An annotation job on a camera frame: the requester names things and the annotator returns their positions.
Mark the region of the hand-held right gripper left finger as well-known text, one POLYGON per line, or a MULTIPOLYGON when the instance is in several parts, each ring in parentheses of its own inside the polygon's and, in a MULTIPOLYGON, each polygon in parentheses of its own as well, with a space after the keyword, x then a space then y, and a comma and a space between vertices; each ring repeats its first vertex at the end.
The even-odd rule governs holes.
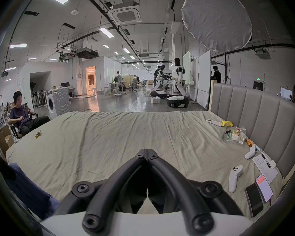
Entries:
POLYGON ((81 224, 87 234, 109 234, 115 212, 137 214, 147 198, 145 155, 141 149, 107 179, 76 183, 61 201, 57 215, 86 212, 81 224))

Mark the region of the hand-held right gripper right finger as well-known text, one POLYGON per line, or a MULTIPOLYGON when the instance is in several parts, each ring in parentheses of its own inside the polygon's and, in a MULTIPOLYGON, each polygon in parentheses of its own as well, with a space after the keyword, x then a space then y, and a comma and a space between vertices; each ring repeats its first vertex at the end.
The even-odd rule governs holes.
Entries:
POLYGON ((214 180, 199 182, 187 179, 170 163, 148 149, 148 167, 165 187, 161 213, 180 211, 187 233, 211 233, 218 222, 213 213, 226 218, 243 218, 244 214, 236 202, 214 180))

